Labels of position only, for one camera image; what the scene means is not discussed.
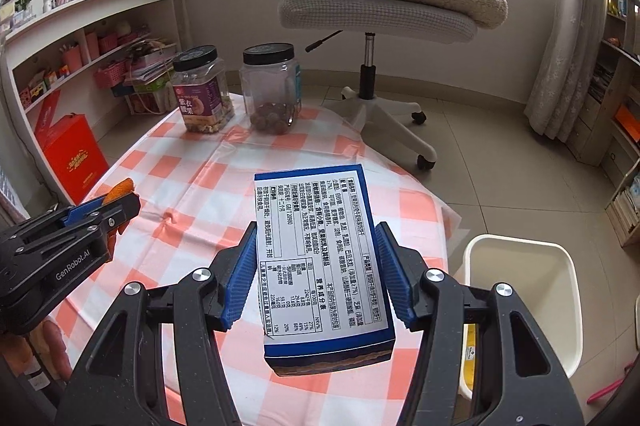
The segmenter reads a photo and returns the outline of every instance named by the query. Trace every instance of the nutrition label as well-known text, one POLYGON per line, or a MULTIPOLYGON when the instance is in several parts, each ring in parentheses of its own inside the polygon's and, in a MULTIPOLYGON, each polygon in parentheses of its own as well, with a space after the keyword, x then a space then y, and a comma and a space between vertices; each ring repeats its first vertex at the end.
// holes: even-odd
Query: nutrition label
POLYGON ((272 342, 388 327, 356 170, 256 180, 255 203, 260 311, 272 342))

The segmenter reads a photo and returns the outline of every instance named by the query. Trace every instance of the trash can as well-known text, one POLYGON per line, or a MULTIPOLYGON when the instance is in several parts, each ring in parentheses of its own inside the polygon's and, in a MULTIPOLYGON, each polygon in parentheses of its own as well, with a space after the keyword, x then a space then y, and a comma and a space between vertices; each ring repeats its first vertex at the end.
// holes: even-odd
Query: trash can
MULTIPOLYGON (((481 234, 465 249, 455 276, 459 283, 491 289, 511 285, 545 333, 571 377, 582 358, 582 311, 574 262, 554 243, 481 234)), ((475 327, 465 325, 460 369, 460 395, 471 399, 475 362, 475 327)))

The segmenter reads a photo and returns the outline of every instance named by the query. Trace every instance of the floor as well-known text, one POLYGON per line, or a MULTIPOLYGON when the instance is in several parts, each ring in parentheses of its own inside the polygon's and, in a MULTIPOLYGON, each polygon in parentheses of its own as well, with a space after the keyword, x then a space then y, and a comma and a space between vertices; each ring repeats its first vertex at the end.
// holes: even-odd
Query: floor
MULTIPOLYGON (((239 86, 232 87, 239 92, 239 86)), ((562 245, 577 271, 584 351, 572 384, 585 418, 599 409, 585 400, 619 379, 637 355, 634 305, 640 294, 640 252, 623 251, 604 206, 614 186, 600 168, 576 162, 561 143, 532 132, 524 117, 437 99, 379 92, 418 102, 423 126, 406 123, 438 152, 433 171, 420 172, 415 154, 366 127, 365 142, 416 175, 461 217, 450 241, 449 270, 455 272, 471 238, 500 234, 562 245)), ((329 104, 339 88, 303 87, 303 102, 329 104)), ((130 117, 99 142, 115 162, 158 117, 130 117)))

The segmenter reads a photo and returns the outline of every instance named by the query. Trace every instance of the screw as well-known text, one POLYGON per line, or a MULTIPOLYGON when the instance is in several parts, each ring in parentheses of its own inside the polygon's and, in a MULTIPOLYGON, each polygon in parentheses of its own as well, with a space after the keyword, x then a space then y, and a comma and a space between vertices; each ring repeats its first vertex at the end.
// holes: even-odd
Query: screw
POLYGON ((137 281, 132 281, 131 283, 127 283, 124 285, 124 294, 128 296, 132 296, 133 294, 138 294, 140 292, 140 283, 137 281))
POLYGON ((211 271, 209 269, 196 269, 191 277, 195 281, 205 281, 211 278, 211 271))
POLYGON ((429 269, 427 271, 427 279, 435 283, 444 280, 444 272, 440 269, 429 269))
POLYGON ((513 289, 511 288, 511 285, 508 285, 506 283, 498 283, 495 287, 495 291, 500 295, 500 296, 511 296, 513 294, 513 289))

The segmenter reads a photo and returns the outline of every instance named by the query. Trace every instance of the checkered tablecloth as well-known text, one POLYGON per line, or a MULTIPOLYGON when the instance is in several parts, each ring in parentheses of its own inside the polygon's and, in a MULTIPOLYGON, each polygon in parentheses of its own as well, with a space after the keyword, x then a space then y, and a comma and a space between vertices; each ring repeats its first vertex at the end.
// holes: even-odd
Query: checkered tablecloth
MULTIPOLYGON (((398 242, 419 250, 430 266, 447 268, 446 239, 460 218, 410 174, 367 147, 335 113, 305 106, 291 133, 249 130, 242 97, 236 115, 216 135, 187 133, 179 112, 150 130, 102 178, 88 199, 131 177, 142 210, 118 237, 114 259, 82 283, 52 314, 65 335, 72 365, 124 284, 147 288, 179 281, 236 245, 255 219, 254 174, 361 163, 374 223, 387 221, 398 242)), ((245 425, 367 426, 395 424, 413 372, 420 333, 396 319, 391 361, 355 370, 278 377, 264 361, 256 281, 242 318, 216 332, 220 356, 245 425)), ((173 333, 162 331, 170 414, 184 422, 173 333)))

